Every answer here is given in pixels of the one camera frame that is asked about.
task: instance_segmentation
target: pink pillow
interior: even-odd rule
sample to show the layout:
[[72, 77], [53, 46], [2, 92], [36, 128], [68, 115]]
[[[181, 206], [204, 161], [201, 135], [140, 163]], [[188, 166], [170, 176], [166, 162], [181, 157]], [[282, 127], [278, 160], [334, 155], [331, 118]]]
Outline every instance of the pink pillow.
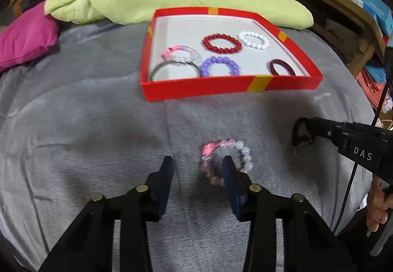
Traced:
[[0, 71], [35, 59], [57, 42], [58, 22], [44, 3], [23, 13], [0, 34]]

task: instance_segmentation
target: black bangle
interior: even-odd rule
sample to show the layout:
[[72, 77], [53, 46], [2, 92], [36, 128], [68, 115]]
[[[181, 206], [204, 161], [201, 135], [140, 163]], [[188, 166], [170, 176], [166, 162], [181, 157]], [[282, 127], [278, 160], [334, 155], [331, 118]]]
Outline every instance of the black bangle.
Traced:
[[286, 63], [285, 61], [281, 59], [273, 59], [269, 63], [269, 69], [270, 72], [273, 76], [281, 76], [277, 71], [274, 69], [274, 64], [280, 65], [281, 67], [285, 68], [285, 70], [291, 75], [291, 76], [296, 76], [295, 71], [292, 69], [292, 67]]
[[190, 66], [192, 66], [192, 67], [198, 72], [198, 75], [199, 75], [199, 77], [200, 77], [200, 68], [199, 68], [196, 64], [194, 64], [193, 62], [190, 61], [190, 62], [186, 62], [186, 63], [179, 63], [178, 61], [166, 60], [166, 61], [163, 61], [163, 62], [159, 63], [157, 66], [154, 67], [154, 69], [152, 70], [152, 72], [151, 72], [150, 75], [149, 75], [148, 81], [149, 81], [149, 82], [153, 82], [153, 81], [154, 81], [154, 80], [153, 80], [154, 75], [155, 75], [162, 67], [164, 67], [164, 66], [166, 66], [166, 65], [175, 65], [175, 64], [190, 65]]

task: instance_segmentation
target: red paper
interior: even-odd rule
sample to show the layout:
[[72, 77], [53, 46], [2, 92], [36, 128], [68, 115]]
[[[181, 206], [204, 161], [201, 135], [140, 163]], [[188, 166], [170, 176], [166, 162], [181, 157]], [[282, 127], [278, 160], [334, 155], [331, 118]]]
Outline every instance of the red paper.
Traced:
[[360, 71], [356, 80], [358, 81], [358, 84], [362, 88], [367, 99], [370, 101], [370, 104], [374, 108], [377, 108], [385, 84], [374, 82], [365, 68]]

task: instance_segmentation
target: pink and white beaded bracelet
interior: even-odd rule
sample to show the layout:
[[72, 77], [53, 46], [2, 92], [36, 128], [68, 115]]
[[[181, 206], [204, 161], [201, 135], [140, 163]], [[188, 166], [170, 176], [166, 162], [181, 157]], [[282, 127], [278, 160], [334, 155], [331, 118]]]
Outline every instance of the pink and white beaded bracelet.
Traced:
[[[188, 57], [181, 57], [181, 56], [174, 56], [173, 53], [181, 50], [183, 52], [186, 52], [189, 54]], [[182, 45], [176, 45], [176, 46], [172, 46], [169, 47], [167, 49], [165, 49], [162, 54], [161, 57], [163, 60], [172, 60], [172, 61], [176, 61], [178, 63], [193, 63], [194, 61], [196, 61], [199, 58], [199, 54], [195, 49], [192, 49], [188, 46], [182, 46]]]
[[212, 169], [211, 162], [213, 159], [213, 152], [217, 149], [237, 149], [242, 155], [242, 164], [240, 171], [248, 173], [253, 168], [252, 158], [250, 155], [250, 149], [243, 141], [235, 141], [233, 139], [213, 141], [203, 146], [202, 148], [202, 160], [200, 163], [200, 170], [210, 179], [210, 183], [213, 185], [224, 186], [224, 178], [217, 176], [217, 173]]

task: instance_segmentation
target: gray blanket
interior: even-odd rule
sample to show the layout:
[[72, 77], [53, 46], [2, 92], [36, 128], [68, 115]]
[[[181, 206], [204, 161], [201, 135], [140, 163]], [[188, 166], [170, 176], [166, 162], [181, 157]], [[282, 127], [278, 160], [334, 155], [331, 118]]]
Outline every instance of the gray blanket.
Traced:
[[[148, 225], [154, 271], [241, 271], [249, 225], [236, 221], [225, 190], [198, 167], [200, 146], [228, 137], [251, 148], [253, 182], [277, 195], [304, 194], [333, 227], [353, 162], [324, 139], [299, 160], [291, 131], [302, 116], [371, 122], [365, 95], [337, 55], [310, 31], [285, 29], [325, 76], [316, 90], [149, 103], [138, 82], [146, 29], [107, 20], [71, 26], [49, 55], [2, 75], [0, 229], [17, 259], [37, 270], [95, 192], [124, 194], [171, 155], [167, 211]], [[370, 181], [359, 167], [340, 228]], [[115, 269], [118, 242], [117, 229]]]

